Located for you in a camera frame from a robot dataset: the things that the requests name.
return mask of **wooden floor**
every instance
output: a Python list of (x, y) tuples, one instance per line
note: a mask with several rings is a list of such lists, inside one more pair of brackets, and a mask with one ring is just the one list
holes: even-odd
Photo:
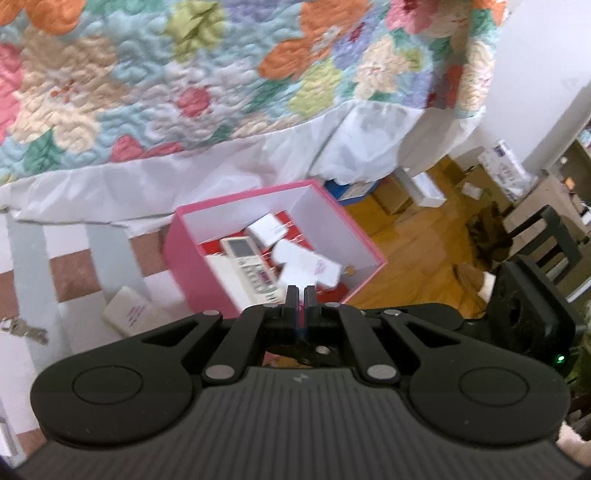
[(402, 219), (387, 215), (372, 196), (346, 208), (388, 259), (352, 305), (379, 308), (439, 302), (458, 309), (465, 318), (480, 313), (453, 275), (455, 264), (473, 261), (465, 223), (474, 212), (445, 174), (448, 164), (442, 161), (429, 171), (447, 197), (439, 208), (422, 208)]

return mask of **pink box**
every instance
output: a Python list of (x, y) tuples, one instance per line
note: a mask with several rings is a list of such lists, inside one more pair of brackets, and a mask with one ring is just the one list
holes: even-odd
[(347, 302), (385, 264), (369, 237), (314, 180), (218, 197), (179, 207), (170, 225), (164, 256), (194, 312), (219, 310), (224, 317), (240, 312), (211, 271), (200, 244), (246, 228), (267, 213), (286, 211), (319, 253), (354, 275), (342, 278)]

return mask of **white wall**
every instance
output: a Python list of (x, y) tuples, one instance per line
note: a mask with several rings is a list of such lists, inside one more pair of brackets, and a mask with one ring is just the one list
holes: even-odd
[(451, 153), (462, 167), (502, 138), (536, 171), (567, 148), (591, 115), (591, 0), (509, 0), (509, 6), (487, 112)]

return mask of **silver rivet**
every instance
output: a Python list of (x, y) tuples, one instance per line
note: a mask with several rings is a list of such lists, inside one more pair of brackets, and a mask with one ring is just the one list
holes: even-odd
[(372, 365), (368, 368), (368, 375), (376, 380), (390, 380), (396, 377), (397, 373), (390, 365)]
[(205, 375), (212, 380), (227, 380), (234, 376), (234, 369), (230, 365), (212, 365), (207, 367)]

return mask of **orange flower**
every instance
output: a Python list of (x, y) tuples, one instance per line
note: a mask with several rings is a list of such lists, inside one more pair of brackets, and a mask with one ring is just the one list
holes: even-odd
[(302, 4), (300, 26), (304, 38), (278, 43), (258, 66), (261, 77), (299, 78), (332, 45), (346, 35), (369, 9), (368, 0), (315, 0)]
[(507, 6), (506, 0), (473, 0), (474, 8), (486, 10), (491, 9), (492, 18), (497, 25), (503, 23), (503, 16), (505, 15), (505, 8)]
[(24, 8), (35, 28), (65, 35), (76, 28), (86, 0), (0, 0), (0, 25), (8, 25)]

